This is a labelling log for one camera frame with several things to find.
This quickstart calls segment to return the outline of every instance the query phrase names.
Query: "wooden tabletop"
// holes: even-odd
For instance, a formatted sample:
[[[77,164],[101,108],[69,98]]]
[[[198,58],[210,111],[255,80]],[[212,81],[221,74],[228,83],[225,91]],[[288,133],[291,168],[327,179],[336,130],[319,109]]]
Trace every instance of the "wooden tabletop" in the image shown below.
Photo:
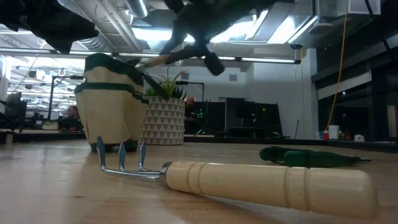
[[[159,169],[168,161],[270,165],[258,156],[262,147],[197,143],[148,146],[146,167]],[[347,169],[361,169],[374,178],[381,203],[380,219],[364,222],[190,195],[165,189],[156,182],[104,175],[97,155],[90,152],[86,141],[58,141],[0,147],[0,223],[396,223],[398,154],[316,146],[296,148],[372,159],[370,164]],[[109,168],[117,168],[116,153],[107,154],[106,159]],[[137,169],[137,160],[138,153],[129,153],[127,168]]]

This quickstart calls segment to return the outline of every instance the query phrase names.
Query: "green trim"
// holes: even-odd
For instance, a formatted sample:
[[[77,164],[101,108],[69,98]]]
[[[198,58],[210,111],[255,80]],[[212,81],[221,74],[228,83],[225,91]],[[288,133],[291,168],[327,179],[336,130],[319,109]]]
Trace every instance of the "green trim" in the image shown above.
[[[141,93],[135,91],[134,87],[122,83],[82,83],[75,88],[75,94],[80,93],[83,90],[117,90],[117,91],[128,91],[131,95],[141,101],[144,104],[148,104],[149,100],[143,98]]]
[[[144,86],[142,74],[140,74],[133,66],[120,62],[119,60],[113,59],[105,54],[95,53],[86,58],[85,72],[96,67],[106,67],[112,72],[116,72],[121,75],[127,75],[137,85]]]

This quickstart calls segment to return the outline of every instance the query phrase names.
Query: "wooden handle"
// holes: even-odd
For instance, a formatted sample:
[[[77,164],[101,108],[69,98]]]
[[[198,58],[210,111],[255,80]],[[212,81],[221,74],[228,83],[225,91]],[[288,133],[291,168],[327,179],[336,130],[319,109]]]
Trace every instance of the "wooden handle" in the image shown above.
[[[379,213],[373,182],[360,170],[173,162],[165,180],[182,192],[326,215],[371,220]]]

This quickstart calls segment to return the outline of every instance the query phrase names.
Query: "white geometric planter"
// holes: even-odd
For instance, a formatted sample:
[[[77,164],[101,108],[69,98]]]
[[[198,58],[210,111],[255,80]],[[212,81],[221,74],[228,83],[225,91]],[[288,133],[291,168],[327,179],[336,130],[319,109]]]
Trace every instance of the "white geometric planter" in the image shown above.
[[[185,101],[146,96],[148,110],[142,125],[141,139],[149,145],[181,145],[184,140]]]

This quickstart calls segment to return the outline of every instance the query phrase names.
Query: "metal tines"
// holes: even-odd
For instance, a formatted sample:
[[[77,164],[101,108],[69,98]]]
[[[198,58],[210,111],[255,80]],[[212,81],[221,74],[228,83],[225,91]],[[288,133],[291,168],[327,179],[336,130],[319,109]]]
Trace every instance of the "metal tines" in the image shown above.
[[[106,168],[105,163],[105,145],[101,137],[97,140],[97,152],[101,170],[104,174],[115,175],[118,177],[127,177],[139,180],[159,181],[160,171],[154,171],[144,168],[144,161],[146,156],[146,144],[143,142],[139,150],[138,170],[128,171],[125,169],[126,148],[124,144],[120,144],[119,148],[119,170],[112,170]]]

